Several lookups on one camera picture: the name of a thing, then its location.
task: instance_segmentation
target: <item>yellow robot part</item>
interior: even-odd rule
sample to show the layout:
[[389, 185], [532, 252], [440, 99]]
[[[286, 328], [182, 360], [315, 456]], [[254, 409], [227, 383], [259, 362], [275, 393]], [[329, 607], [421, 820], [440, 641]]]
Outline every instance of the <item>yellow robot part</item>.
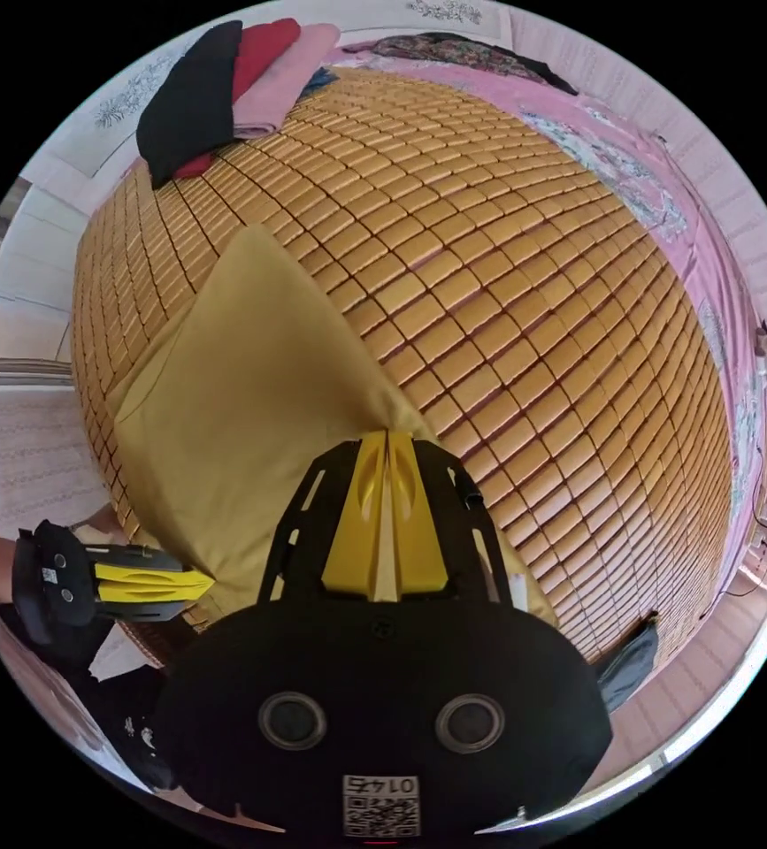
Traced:
[[196, 601], [215, 583], [194, 569], [182, 572], [154, 571], [96, 563], [100, 601], [160, 602]]
[[418, 461], [408, 433], [363, 437], [322, 580], [331, 593], [374, 600], [383, 493], [391, 490], [395, 594], [437, 593], [448, 583]]
[[448, 583], [448, 570], [408, 433], [388, 435], [388, 467], [398, 600], [404, 595], [439, 593]]
[[373, 600], [380, 557], [380, 507], [386, 468], [386, 432], [365, 436], [348, 497], [322, 575], [331, 593]]

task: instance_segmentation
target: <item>bed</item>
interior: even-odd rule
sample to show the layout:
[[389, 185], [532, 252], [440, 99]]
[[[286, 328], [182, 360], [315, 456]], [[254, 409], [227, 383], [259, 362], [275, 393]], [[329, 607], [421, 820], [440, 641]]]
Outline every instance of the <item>bed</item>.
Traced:
[[337, 82], [203, 177], [154, 193], [137, 163], [82, 237], [74, 375], [127, 532], [104, 398], [263, 222], [464, 459], [587, 659], [657, 609], [662, 665], [739, 564], [767, 417], [718, 230], [663, 145], [596, 101], [440, 63], [329, 64]]

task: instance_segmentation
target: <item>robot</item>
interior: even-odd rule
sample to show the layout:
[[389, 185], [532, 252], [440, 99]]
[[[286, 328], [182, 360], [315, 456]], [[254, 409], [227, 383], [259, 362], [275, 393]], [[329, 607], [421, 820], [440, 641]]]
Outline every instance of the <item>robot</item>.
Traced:
[[[384, 532], [392, 601], [373, 600]], [[15, 604], [39, 639], [52, 617], [168, 618], [211, 585], [161, 552], [86, 548], [49, 523], [21, 537]], [[394, 432], [312, 464], [274, 534], [257, 602], [175, 660], [152, 729], [205, 806], [358, 845], [548, 814], [579, 793], [612, 739], [591, 667], [513, 606], [495, 527], [463, 465]]]

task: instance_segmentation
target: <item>yellow pillow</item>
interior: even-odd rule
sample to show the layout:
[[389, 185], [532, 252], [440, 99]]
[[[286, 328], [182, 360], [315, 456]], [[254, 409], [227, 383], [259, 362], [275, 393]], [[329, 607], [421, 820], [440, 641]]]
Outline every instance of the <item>yellow pillow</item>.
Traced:
[[[276, 525], [318, 455], [369, 431], [435, 439], [262, 226], [235, 235], [108, 405], [144, 531], [215, 578], [200, 602], [211, 622], [256, 600]], [[501, 542], [507, 571], [522, 576], [519, 606], [556, 625], [539, 585]]]

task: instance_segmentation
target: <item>power cord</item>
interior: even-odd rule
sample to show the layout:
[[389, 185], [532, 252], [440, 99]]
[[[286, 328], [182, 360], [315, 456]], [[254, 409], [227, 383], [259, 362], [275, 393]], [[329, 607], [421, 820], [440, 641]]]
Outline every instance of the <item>power cord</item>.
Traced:
[[761, 545], [766, 549], [766, 569], [763, 570], [763, 575], [761, 576], [760, 581], [755, 584], [750, 590], [746, 590], [744, 593], [732, 593], [729, 590], [725, 590], [725, 595], [730, 595], [733, 599], [745, 599], [747, 595], [751, 595], [762, 583], [766, 580], [767, 576], [767, 544], [766, 540], [761, 543]]
[[[763, 460], [763, 453], [761, 451], [761, 447], [759, 445], [755, 445], [757, 448], [757, 453], [761, 456]], [[757, 515], [757, 498], [761, 494], [761, 481], [763, 480], [763, 462], [761, 463], [761, 470], [758, 472], [757, 481], [755, 482], [755, 492], [752, 496], [752, 516], [755, 517], [755, 521], [765, 530], [767, 531], [767, 524], [763, 523], [763, 520], [760, 516]]]

